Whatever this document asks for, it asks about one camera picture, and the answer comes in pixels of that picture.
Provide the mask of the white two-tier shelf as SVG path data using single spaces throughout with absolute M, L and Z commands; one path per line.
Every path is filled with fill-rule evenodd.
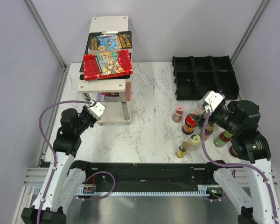
M 130 89 L 126 81 L 133 73 L 132 51 L 127 15 L 92 18 L 77 91 L 88 101 L 91 93 L 119 95 L 118 100 L 99 100 L 106 107 L 98 121 L 100 125 L 131 123 L 130 102 L 126 97 Z

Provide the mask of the clear jar grey lid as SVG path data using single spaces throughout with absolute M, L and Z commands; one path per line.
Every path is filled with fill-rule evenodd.
M 204 114 L 204 112 L 205 112 L 204 100 L 201 99 L 201 100 L 198 101 L 198 103 L 196 105 L 196 108 L 195 108 L 193 113 L 197 116 L 200 116 L 200 115 Z

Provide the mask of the black compartment organizer tray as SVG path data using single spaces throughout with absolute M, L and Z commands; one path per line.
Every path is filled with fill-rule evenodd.
M 172 57 L 177 100 L 200 100 L 208 91 L 221 91 L 227 100 L 239 95 L 229 56 Z

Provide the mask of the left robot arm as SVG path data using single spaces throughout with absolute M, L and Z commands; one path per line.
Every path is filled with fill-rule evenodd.
M 74 108 L 62 112 L 48 173 L 32 206 L 21 213 L 24 223 L 66 223 L 69 205 L 79 186 L 93 179 L 90 163 L 75 160 L 82 142 L 80 136 L 94 126 L 104 110 L 101 103 L 92 101 L 90 105 L 84 105 L 81 112 Z

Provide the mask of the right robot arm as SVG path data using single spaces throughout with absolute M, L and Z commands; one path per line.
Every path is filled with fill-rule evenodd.
M 195 121 L 202 131 L 208 124 L 215 123 L 232 134 L 231 146 L 239 163 L 220 163 L 207 159 L 217 168 L 204 172 L 208 183 L 218 183 L 229 197 L 238 213 L 240 224 L 280 224 L 280 202 L 273 183 L 271 152 L 268 141 L 258 131 L 259 106 L 252 101 L 231 101 L 225 105 L 220 94 L 199 101 L 203 114 Z M 243 168 L 250 188 L 247 195 L 229 168 Z

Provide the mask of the pink lid spice jar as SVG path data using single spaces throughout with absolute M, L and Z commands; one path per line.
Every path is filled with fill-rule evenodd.
M 177 105 L 172 114 L 172 121 L 175 123 L 180 123 L 182 121 L 183 113 L 184 107 L 182 105 Z

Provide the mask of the small yellow label bottle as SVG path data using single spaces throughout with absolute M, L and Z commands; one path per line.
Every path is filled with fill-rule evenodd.
M 178 158 L 182 158 L 184 156 L 184 153 L 187 151 L 188 143 L 186 141 L 182 142 L 181 145 L 178 147 L 177 151 L 175 152 L 175 155 Z

